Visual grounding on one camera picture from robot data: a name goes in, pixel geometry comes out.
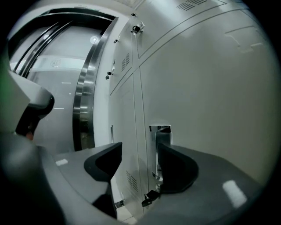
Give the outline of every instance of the white wall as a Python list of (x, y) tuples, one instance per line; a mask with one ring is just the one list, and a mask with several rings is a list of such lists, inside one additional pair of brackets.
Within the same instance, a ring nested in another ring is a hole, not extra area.
[[(122, 28), (129, 20), (129, 16), (134, 10), (126, 5), (113, 0), (42, 0), (34, 4), (15, 24), (8, 38), (11, 38), (22, 26), (34, 19), (36, 16), (59, 7), (87, 7), (99, 10), (100, 12), (118, 17), (108, 41), (105, 45), (101, 62), (98, 68), (97, 81), (94, 93), (94, 137), (96, 146), (105, 145), (111, 142), (110, 128), (108, 122), (109, 104), (109, 81), (105, 76), (112, 68), (115, 44), (113, 41), (118, 37)], [(117, 188), (116, 179), (112, 181), (113, 198), (115, 202), (121, 201), (121, 196)]]

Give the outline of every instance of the elevator door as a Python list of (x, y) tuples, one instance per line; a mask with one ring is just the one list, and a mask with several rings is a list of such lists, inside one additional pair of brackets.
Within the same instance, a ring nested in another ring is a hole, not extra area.
[[(72, 116), (76, 86), (85, 59), (100, 33), (96, 29), (70, 26), (50, 42), (30, 69), (27, 79), (46, 88), (55, 99), (53, 110), (39, 122), (34, 134), (34, 142), (53, 154), (74, 151)], [(33, 39), (32, 34), (23, 44)], [(16, 52), (15, 56), (21, 56), (26, 48), (19, 48), (22, 52)]]

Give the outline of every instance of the cabinet door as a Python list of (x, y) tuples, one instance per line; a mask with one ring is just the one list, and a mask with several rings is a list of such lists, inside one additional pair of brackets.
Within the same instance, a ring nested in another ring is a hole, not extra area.
[(278, 153), (277, 71), (262, 29), (241, 11), (174, 37), (140, 66), (148, 160), (149, 126), (170, 125), (173, 145), (223, 157), (264, 183)]
[(114, 142), (122, 142), (122, 162), (116, 172), (118, 188), (130, 202), (128, 210), (137, 218), (143, 215), (142, 193), (137, 151), (137, 131), (133, 93), (133, 75), (110, 96), (110, 121)]
[(145, 25), (144, 31), (136, 35), (139, 57), (180, 23), (223, 4), (218, 0), (146, 0), (133, 18), (133, 25), (141, 21)]
[(113, 75), (110, 76), (110, 93), (132, 67), (131, 22), (128, 21), (119, 35), (114, 52)]

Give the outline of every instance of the ventilation grille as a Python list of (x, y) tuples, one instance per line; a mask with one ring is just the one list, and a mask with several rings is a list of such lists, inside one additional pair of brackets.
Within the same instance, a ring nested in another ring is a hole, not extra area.
[(127, 174), (128, 183), (130, 184), (130, 186), (132, 188), (134, 188), (138, 192), (137, 180), (135, 178), (133, 178), (133, 176), (128, 171), (126, 171), (126, 174)]
[(125, 67), (129, 64), (130, 62), (130, 53), (128, 53), (126, 55), (126, 57), (123, 59), (122, 61), (122, 65), (121, 65), (121, 72), (123, 72), (123, 70), (125, 69)]
[(196, 5), (200, 5), (206, 1), (207, 0), (187, 0), (187, 1), (183, 2), (182, 4), (178, 5), (177, 8), (187, 11), (187, 10), (194, 8)]

